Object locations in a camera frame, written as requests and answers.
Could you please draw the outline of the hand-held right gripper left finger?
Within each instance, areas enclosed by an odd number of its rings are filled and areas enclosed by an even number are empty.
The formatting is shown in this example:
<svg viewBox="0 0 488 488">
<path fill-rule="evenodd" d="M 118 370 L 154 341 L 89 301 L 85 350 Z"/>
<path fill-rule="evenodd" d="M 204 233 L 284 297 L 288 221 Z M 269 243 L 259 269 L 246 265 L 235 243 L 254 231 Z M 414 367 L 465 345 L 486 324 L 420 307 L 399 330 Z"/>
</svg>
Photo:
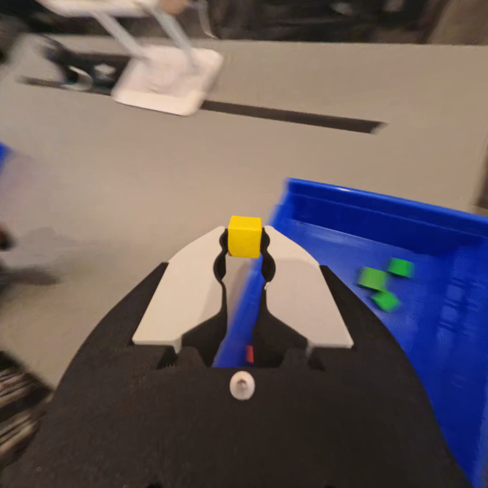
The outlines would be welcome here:
<svg viewBox="0 0 488 488">
<path fill-rule="evenodd" d="M 216 227 L 178 251 L 166 268 L 132 336 L 134 345 L 198 351 L 213 365 L 227 333 L 227 229 Z"/>
</svg>

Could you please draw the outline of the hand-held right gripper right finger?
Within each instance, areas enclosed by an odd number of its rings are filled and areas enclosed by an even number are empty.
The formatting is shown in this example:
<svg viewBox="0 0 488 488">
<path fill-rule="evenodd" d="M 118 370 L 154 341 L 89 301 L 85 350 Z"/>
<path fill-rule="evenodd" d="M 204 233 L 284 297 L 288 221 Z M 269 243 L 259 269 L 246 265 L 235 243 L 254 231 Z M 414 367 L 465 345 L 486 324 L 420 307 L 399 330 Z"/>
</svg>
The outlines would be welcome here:
<svg viewBox="0 0 488 488">
<path fill-rule="evenodd" d="M 353 338 L 318 261 L 270 225 L 263 230 L 261 291 L 252 332 L 254 366 L 278 367 L 291 349 L 351 349 Z"/>
</svg>

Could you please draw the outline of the green wooden cube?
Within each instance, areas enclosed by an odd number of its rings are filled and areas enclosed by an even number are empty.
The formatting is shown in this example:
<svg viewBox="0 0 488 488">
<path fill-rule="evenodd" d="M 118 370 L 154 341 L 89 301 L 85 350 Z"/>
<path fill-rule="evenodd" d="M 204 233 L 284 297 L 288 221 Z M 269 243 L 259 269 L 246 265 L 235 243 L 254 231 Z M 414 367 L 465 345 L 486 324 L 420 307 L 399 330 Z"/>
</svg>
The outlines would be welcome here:
<svg viewBox="0 0 488 488">
<path fill-rule="evenodd" d="M 389 290 L 378 290 L 371 296 L 376 307 L 384 312 L 391 313 L 401 305 L 397 295 Z"/>
<path fill-rule="evenodd" d="M 369 290 L 382 291 L 386 290 L 388 273 L 369 266 L 364 266 L 359 272 L 357 285 Z"/>
<path fill-rule="evenodd" d="M 387 272 L 397 277 L 411 278 L 414 274 L 414 263 L 405 259 L 391 258 Z"/>
</svg>

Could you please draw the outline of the yellow wooden cube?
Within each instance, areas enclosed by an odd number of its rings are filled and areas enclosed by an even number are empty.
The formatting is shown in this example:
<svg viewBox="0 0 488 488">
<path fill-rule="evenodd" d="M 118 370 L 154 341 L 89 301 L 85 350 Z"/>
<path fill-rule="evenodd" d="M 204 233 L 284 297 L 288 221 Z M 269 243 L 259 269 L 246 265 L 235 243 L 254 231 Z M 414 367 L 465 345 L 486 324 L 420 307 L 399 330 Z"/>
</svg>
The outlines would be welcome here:
<svg viewBox="0 0 488 488">
<path fill-rule="evenodd" d="M 261 218 L 232 216 L 227 228 L 228 254 L 236 258 L 259 258 L 262 228 Z"/>
</svg>

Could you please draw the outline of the person's plaid shirt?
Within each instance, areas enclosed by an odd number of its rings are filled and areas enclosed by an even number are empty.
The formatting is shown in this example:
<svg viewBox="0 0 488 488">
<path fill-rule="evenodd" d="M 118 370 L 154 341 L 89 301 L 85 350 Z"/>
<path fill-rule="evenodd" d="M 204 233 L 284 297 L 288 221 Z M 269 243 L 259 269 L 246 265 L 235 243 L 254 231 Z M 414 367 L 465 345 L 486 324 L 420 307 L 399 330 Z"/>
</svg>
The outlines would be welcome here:
<svg viewBox="0 0 488 488">
<path fill-rule="evenodd" d="M 1 472 L 26 450 L 39 430 L 53 390 L 1 351 Z"/>
</svg>

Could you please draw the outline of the white tablet stand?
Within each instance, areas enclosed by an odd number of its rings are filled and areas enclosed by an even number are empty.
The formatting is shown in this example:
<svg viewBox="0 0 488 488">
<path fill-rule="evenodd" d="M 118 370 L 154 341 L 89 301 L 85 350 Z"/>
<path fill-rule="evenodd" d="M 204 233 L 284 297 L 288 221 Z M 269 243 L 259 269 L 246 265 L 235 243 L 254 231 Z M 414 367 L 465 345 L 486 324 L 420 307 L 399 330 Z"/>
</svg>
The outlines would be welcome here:
<svg viewBox="0 0 488 488">
<path fill-rule="evenodd" d="M 202 106 L 222 67 L 223 56 L 195 48 L 176 16 L 190 6 L 209 27 L 205 1 L 39 1 L 66 18 L 94 18 L 130 55 L 111 90 L 114 101 L 128 106 L 189 116 Z M 172 45 L 141 45 L 118 18 L 153 17 Z"/>
</svg>

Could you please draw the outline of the small black battery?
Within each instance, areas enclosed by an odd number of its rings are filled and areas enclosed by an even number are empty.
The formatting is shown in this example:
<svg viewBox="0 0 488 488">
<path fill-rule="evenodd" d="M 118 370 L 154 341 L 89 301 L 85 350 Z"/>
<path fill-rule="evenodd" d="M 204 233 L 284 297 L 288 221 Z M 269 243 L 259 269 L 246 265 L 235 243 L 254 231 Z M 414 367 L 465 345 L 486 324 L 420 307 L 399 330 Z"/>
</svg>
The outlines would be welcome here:
<svg viewBox="0 0 488 488">
<path fill-rule="evenodd" d="M 115 83 L 115 75 L 117 74 L 116 67 L 106 64 L 94 64 L 93 66 L 93 80 L 94 84 L 100 87 L 111 87 Z"/>
</svg>

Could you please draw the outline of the black charging box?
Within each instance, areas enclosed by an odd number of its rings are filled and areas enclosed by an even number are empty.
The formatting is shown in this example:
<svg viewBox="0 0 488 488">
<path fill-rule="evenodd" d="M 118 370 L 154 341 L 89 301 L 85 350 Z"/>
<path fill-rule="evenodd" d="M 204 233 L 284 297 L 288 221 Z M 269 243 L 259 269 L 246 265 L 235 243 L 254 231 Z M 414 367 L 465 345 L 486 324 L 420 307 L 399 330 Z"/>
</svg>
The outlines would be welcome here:
<svg viewBox="0 0 488 488">
<path fill-rule="evenodd" d="M 40 53 L 61 71 L 67 82 L 76 82 L 78 75 L 71 66 L 78 67 L 78 55 L 67 49 L 60 42 L 47 36 L 40 38 Z"/>
</svg>

